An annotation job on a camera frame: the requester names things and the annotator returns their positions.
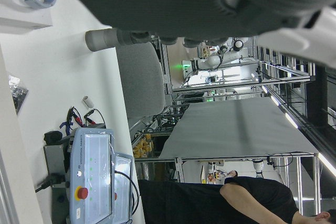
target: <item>black t-shirt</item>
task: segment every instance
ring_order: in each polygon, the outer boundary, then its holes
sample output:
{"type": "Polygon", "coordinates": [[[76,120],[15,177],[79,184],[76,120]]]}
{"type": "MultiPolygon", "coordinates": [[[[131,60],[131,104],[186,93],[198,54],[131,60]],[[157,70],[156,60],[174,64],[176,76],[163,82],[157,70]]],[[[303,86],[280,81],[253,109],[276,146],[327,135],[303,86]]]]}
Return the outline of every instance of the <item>black t-shirt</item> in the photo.
{"type": "MultiPolygon", "coordinates": [[[[285,185],[270,179],[235,177],[259,203],[291,223],[298,208],[293,195],[285,185]]],[[[222,185],[175,182],[139,181],[146,224],[255,224],[256,222],[234,209],[220,195],[222,185]]]]}

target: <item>gray office chair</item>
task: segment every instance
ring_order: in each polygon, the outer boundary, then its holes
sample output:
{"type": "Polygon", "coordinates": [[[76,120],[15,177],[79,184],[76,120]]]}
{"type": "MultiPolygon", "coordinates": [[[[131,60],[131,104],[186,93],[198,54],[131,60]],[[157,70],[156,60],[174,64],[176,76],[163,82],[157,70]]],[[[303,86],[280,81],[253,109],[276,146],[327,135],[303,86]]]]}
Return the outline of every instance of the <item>gray office chair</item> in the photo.
{"type": "Polygon", "coordinates": [[[128,118],[159,114],[165,106],[161,64],[148,42],[116,47],[128,118]]]}
{"type": "Polygon", "coordinates": [[[103,23],[157,35],[163,44],[249,37],[282,27],[307,29],[335,0],[81,0],[103,23]]]}

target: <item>red emergency stop button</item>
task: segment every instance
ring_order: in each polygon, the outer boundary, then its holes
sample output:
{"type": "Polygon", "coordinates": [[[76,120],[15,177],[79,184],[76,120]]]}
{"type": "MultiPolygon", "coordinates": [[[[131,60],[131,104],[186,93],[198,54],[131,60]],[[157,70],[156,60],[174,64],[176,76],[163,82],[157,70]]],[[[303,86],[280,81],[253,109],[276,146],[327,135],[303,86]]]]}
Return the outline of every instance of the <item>red emergency stop button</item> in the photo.
{"type": "Polygon", "coordinates": [[[88,189],[85,188],[85,187],[82,187],[82,188],[80,188],[80,189],[78,190],[78,192],[77,192],[77,197],[78,197],[79,199],[86,199],[86,198],[88,197],[88,194],[89,194],[88,189]]]}

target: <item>label sticker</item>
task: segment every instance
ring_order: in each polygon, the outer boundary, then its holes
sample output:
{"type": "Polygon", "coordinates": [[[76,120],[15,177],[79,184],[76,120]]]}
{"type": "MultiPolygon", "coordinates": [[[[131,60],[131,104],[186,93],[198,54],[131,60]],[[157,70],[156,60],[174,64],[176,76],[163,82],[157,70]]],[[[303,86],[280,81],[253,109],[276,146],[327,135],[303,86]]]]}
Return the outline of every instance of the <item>label sticker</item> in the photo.
{"type": "Polygon", "coordinates": [[[76,215],[77,215],[77,220],[78,220],[80,218],[80,208],[77,208],[76,215]]]}

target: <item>white desk surface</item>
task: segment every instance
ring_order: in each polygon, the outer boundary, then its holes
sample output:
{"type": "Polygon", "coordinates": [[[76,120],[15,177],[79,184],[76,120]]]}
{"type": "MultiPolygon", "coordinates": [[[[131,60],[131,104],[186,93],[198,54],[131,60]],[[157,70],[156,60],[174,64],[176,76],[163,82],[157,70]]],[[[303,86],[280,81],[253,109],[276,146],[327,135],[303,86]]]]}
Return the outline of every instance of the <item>white desk surface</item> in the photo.
{"type": "MultiPolygon", "coordinates": [[[[0,34],[6,70],[29,89],[17,119],[35,187],[47,176],[44,133],[59,130],[71,106],[83,116],[88,111],[81,101],[84,95],[114,130],[115,149],[132,155],[115,49],[91,52],[85,44],[86,31],[105,27],[78,0],[57,0],[51,17],[52,27],[0,34]]],[[[92,118],[101,121],[99,115],[92,118]]],[[[133,180],[137,183],[136,174],[133,180]]],[[[37,199],[43,222],[51,223],[50,189],[37,193],[37,199]]],[[[144,223],[141,204],[133,219],[144,223]]]]}

